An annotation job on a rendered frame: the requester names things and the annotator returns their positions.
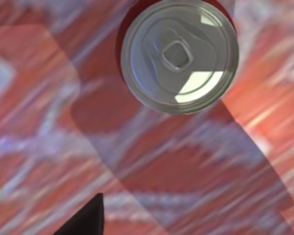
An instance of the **can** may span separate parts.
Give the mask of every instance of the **can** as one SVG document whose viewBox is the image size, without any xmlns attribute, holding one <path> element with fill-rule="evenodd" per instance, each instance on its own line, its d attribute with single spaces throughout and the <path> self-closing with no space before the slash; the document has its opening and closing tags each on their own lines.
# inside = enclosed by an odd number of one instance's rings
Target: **can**
<svg viewBox="0 0 294 235">
<path fill-rule="evenodd" d="M 120 70 L 131 93 L 147 107 L 195 113 L 231 85 L 239 63 L 236 30 L 221 4 L 207 1 L 141 0 L 123 20 Z"/>
</svg>

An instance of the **tabletop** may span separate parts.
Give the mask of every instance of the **tabletop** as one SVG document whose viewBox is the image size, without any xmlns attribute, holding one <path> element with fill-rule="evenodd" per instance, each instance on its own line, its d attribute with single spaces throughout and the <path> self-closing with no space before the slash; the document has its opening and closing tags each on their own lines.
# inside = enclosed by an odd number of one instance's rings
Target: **tabletop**
<svg viewBox="0 0 294 235">
<path fill-rule="evenodd" d="M 107 235 L 294 235 L 294 0 L 235 1 L 235 83 L 187 116 L 121 78 L 132 2 L 0 0 L 0 235 L 52 234 L 98 192 Z"/>
</svg>

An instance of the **silver can top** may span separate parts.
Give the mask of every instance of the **silver can top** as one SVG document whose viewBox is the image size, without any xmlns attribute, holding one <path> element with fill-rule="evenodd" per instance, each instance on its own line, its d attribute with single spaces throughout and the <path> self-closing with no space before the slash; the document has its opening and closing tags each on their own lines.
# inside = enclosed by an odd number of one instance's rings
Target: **silver can top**
<svg viewBox="0 0 294 235">
<path fill-rule="evenodd" d="M 164 113 L 197 112 L 230 86 L 239 62 L 228 18 L 201 0 L 161 0 L 128 28 L 121 69 L 131 92 Z"/>
</svg>

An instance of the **red marble table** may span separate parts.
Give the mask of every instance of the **red marble table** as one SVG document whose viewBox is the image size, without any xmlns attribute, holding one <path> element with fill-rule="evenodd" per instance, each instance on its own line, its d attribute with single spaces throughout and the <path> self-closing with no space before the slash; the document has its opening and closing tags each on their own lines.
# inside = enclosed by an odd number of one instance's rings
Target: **red marble table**
<svg viewBox="0 0 294 235">
<path fill-rule="evenodd" d="M 189 116 L 123 83 L 131 3 L 0 0 L 0 235 L 52 234 L 98 192 L 107 235 L 294 235 L 294 0 L 235 2 L 236 81 Z"/>
</svg>

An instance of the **black object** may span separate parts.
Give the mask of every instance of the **black object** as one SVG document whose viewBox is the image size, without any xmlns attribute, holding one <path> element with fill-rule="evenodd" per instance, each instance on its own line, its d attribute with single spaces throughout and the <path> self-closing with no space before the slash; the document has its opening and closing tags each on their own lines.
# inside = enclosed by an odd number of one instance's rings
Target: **black object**
<svg viewBox="0 0 294 235">
<path fill-rule="evenodd" d="M 103 235 L 103 194 L 98 193 L 53 235 Z"/>
</svg>

